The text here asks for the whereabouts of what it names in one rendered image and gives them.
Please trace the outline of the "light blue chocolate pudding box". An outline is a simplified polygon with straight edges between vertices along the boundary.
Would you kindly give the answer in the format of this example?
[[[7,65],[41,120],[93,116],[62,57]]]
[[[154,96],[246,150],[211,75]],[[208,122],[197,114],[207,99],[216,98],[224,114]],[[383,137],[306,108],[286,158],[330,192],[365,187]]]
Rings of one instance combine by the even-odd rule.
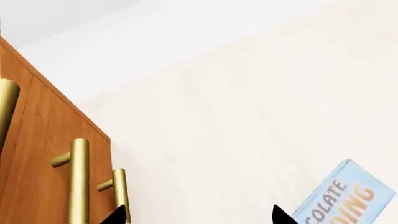
[[[292,214],[298,224],[373,224],[396,192],[344,160]]]

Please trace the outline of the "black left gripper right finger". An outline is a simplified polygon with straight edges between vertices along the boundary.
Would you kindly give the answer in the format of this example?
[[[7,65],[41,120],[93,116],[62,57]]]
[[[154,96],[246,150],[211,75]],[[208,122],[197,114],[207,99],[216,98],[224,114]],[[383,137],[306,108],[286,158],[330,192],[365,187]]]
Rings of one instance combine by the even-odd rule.
[[[272,224],[298,224],[289,214],[278,205],[273,205]]]

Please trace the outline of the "wooden cabinet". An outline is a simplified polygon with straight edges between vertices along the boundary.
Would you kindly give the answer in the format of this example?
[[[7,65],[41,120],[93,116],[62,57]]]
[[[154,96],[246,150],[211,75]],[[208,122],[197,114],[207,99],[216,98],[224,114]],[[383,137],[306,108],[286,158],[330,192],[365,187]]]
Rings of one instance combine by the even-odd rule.
[[[2,37],[0,76],[21,89],[0,156],[0,224],[68,224],[69,165],[50,160],[77,138],[90,144],[89,224],[100,224],[113,212],[112,193],[96,190],[111,173],[109,137]]]

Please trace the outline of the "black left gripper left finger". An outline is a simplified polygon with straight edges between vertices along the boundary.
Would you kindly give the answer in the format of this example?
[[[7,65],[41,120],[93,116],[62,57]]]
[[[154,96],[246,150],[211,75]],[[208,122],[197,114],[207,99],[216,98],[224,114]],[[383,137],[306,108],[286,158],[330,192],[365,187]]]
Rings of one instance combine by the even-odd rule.
[[[126,220],[126,208],[125,205],[121,205],[100,224],[126,224]]]

